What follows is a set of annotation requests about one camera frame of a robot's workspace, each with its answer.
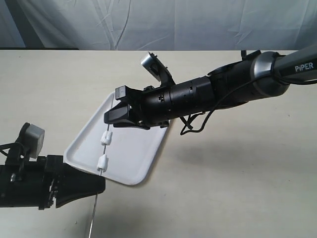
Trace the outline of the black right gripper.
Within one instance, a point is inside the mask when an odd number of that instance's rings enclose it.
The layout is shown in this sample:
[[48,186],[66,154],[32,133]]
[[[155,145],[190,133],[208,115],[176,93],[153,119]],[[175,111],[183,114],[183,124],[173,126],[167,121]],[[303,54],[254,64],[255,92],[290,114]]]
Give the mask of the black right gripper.
[[171,87],[149,87],[147,90],[120,86],[115,89],[117,104],[104,113],[104,123],[115,128],[139,128],[169,126],[171,120]]

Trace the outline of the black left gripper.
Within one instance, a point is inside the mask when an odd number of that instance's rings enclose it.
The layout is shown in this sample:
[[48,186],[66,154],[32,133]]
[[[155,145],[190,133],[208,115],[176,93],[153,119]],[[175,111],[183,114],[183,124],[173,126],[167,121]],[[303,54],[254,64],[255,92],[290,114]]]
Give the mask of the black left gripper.
[[101,194],[103,176],[63,163],[62,155],[40,156],[35,161],[7,162],[0,167],[0,207],[60,208],[75,200]]

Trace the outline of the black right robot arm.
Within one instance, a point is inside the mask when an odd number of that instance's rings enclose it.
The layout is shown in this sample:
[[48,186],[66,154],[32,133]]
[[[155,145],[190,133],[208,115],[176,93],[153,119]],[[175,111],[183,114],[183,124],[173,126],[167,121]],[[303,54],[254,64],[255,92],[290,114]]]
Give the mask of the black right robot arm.
[[118,104],[104,114],[114,127],[148,130],[169,126],[179,118],[181,135],[194,132],[192,122],[200,115],[209,118],[216,110],[250,101],[278,97],[290,85],[317,82],[317,48],[310,46],[288,55],[274,51],[241,51],[241,60],[219,67],[205,76],[175,83],[156,54],[148,53],[142,66],[160,82],[143,90],[121,86],[115,90]]

